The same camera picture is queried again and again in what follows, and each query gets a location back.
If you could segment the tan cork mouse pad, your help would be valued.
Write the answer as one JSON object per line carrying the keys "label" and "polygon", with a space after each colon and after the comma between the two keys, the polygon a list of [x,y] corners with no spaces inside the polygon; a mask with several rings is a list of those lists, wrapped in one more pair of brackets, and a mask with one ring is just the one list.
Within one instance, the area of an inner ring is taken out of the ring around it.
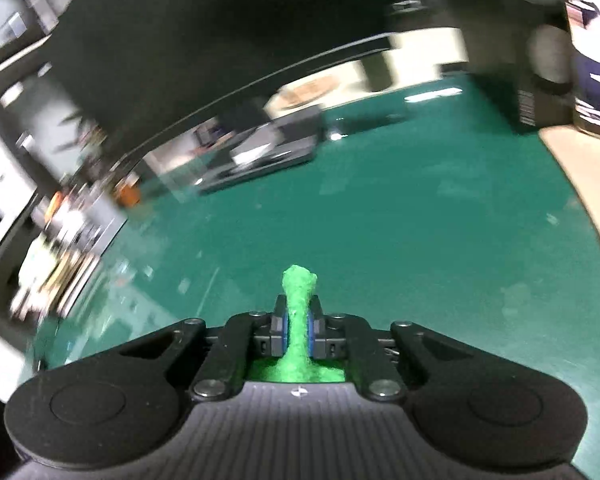
{"label": "tan cork mouse pad", "polygon": [[576,189],[600,236],[600,138],[570,126],[543,128],[539,137]]}

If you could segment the orange jar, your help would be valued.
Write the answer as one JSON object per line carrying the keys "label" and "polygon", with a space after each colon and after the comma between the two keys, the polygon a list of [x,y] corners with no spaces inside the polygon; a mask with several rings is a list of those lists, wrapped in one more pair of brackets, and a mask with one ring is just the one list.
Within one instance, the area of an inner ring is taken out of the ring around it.
{"label": "orange jar", "polygon": [[142,194],[140,194],[140,188],[136,184],[121,181],[114,188],[114,198],[121,207],[129,209],[140,203]]}

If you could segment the smartphone with white screen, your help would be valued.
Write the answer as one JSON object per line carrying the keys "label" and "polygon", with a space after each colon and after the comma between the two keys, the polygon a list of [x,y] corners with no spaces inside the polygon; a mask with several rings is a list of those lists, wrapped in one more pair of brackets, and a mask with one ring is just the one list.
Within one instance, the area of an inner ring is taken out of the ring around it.
{"label": "smartphone with white screen", "polygon": [[600,138],[600,0],[565,0],[576,127]]}

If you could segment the round wooden coaster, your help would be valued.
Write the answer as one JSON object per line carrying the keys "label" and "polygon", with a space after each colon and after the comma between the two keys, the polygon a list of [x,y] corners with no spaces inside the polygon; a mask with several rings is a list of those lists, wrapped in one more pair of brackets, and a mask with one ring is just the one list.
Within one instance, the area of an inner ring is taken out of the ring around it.
{"label": "round wooden coaster", "polygon": [[312,78],[301,84],[280,88],[275,96],[275,104],[282,110],[291,110],[321,99],[339,87],[334,76]]}

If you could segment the black speaker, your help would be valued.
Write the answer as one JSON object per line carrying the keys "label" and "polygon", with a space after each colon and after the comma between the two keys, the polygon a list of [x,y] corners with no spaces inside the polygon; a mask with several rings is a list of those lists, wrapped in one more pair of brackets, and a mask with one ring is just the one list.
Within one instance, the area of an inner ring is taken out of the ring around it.
{"label": "black speaker", "polygon": [[564,0],[446,0],[468,72],[519,132],[572,119],[571,40]]}

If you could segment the grey desk organizer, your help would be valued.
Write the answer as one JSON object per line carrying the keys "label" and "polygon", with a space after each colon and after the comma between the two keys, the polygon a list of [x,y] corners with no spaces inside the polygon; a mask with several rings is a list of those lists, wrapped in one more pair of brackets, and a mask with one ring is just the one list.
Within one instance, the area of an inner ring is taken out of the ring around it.
{"label": "grey desk organizer", "polygon": [[81,214],[83,223],[74,241],[79,248],[99,257],[106,252],[128,220],[107,193],[79,198],[76,210]]}

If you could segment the grey notepad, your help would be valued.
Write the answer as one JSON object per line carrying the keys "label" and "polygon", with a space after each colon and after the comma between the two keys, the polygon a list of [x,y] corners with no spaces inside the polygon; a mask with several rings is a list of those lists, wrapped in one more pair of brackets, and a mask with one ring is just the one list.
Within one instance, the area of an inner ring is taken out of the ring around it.
{"label": "grey notepad", "polygon": [[256,130],[248,138],[230,150],[230,158],[239,167],[247,167],[272,152],[283,139],[276,131]]}

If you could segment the stack of books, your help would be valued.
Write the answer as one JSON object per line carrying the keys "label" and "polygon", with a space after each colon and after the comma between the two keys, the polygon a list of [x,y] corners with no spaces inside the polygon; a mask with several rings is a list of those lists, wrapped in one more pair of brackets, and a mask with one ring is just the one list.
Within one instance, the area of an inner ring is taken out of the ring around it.
{"label": "stack of books", "polygon": [[99,264],[99,256],[41,235],[29,246],[18,271],[18,289],[9,305],[11,318],[65,318]]}

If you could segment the green cleaning cloth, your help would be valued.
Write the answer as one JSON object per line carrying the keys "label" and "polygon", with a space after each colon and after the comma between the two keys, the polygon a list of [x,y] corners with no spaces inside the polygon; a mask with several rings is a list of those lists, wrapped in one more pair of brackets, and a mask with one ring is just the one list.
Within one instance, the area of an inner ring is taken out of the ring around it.
{"label": "green cleaning cloth", "polygon": [[310,300],[316,283],[317,275],[298,264],[284,271],[282,286],[287,299],[288,347],[281,358],[255,360],[248,373],[249,380],[284,384],[328,384],[346,380],[340,364],[318,364],[310,356]]}

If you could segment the black curved monitor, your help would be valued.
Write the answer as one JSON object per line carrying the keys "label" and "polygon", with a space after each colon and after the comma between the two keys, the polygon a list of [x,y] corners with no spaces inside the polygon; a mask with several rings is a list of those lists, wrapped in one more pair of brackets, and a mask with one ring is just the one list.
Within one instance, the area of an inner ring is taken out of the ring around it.
{"label": "black curved monitor", "polygon": [[390,46],[379,0],[71,0],[42,52],[113,162]]}

